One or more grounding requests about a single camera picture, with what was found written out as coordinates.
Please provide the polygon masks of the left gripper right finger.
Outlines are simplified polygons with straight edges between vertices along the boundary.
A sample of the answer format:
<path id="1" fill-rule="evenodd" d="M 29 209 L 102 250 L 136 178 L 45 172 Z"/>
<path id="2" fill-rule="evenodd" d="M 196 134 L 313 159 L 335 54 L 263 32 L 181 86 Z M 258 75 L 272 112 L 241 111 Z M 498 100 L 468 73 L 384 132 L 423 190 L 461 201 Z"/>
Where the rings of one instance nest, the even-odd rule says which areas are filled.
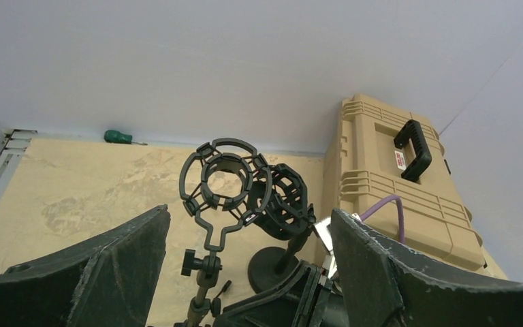
<path id="1" fill-rule="evenodd" d="M 340 209 L 330 230 L 351 326 L 523 326 L 523 283 L 430 258 Z"/>

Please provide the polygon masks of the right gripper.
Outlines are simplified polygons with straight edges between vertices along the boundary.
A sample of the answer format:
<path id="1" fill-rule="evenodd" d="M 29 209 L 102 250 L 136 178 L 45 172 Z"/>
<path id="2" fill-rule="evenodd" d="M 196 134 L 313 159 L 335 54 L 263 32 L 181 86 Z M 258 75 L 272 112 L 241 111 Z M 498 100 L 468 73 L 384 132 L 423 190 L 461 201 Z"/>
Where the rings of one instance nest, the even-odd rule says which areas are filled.
<path id="1" fill-rule="evenodd" d="M 349 326 L 342 296 L 324 269 L 302 260 L 270 289 L 223 309 L 215 326 Z"/>

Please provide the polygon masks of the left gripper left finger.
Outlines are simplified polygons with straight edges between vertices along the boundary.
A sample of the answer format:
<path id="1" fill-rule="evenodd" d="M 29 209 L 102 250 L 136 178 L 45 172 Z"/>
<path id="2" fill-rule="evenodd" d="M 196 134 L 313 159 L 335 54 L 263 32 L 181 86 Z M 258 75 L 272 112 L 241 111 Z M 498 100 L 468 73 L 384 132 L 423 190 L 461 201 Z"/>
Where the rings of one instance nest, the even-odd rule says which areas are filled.
<path id="1" fill-rule="evenodd" d="M 0 274 L 0 326 L 145 326 L 166 254 L 166 205 Z"/>

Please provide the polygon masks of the black round-base shock mount stand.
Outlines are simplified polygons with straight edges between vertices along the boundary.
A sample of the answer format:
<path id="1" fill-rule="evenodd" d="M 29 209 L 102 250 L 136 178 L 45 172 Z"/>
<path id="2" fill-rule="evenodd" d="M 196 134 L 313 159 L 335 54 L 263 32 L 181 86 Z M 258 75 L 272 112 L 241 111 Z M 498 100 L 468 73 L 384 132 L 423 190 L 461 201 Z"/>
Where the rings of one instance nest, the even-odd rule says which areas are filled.
<path id="1" fill-rule="evenodd" d="M 264 292 L 284 280 L 298 265 L 296 257 L 316 222 L 308 188 L 300 174 L 285 163 L 270 166 L 272 193 L 262 214 L 254 221 L 265 233 L 286 240 L 287 248 L 265 247 L 249 261 L 247 274 L 255 293 Z"/>

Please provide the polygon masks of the black tripod shock mount stand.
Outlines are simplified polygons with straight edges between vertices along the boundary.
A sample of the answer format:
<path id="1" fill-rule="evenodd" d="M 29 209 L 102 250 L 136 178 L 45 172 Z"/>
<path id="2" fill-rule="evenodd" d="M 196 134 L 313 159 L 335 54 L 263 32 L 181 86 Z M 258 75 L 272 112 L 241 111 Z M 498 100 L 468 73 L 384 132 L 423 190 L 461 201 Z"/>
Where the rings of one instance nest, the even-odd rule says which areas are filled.
<path id="1" fill-rule="evenodd" d="M 214 192 L 208 181 L 216 172 L 237 176 L 240 192 L 235 196 Z M 199 259 L 194 250 L 187 249 L 180 272 L 188 277 L 195 271 L 198 286 L 181 326 L 199 326 L 208 314 L 216 317 L 221 311 L 221 299 L 209 299 L 207 293 L 217 285 L 223 269 L 218 254 L 225 248 L 226 236 L 252 224 L 264 212 L 272 195 L 272 176 L 265 157 L 253 145 L 237 138 L 217 138 L 188 156 L 180 171 L 178 189 L 186 212 L 206 231 L 204 249 L 208 255 Z M 213 224 L 202 217 L 208 209 L 220 209 L 236 219 L 234 225 L 221 229 L 218 245 L 211 242 Z"/>

